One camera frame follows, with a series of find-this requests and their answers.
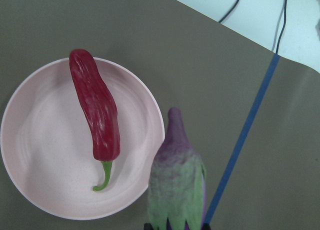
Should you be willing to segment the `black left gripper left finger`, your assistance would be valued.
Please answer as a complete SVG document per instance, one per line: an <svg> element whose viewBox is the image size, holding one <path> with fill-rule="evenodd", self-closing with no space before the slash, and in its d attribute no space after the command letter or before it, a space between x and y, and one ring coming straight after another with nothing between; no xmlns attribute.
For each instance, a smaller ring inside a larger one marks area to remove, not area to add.
<svg viewBox="0 0 320 230"><path fill-rule="evenodd" d="M143 230L152 230L152 225L150 223L145 223L143 225Z"/></svg>

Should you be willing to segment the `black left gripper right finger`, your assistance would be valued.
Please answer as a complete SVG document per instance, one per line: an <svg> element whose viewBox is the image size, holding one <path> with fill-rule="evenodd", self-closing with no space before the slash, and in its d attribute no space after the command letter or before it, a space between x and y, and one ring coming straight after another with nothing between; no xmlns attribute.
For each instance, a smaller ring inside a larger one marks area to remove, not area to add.
<svg viewBox="0 0 320 230"><path fill-rule="evenodd" d="M208 223L204 223L202 226L202 230L211 230L211 227Z"/></svg>

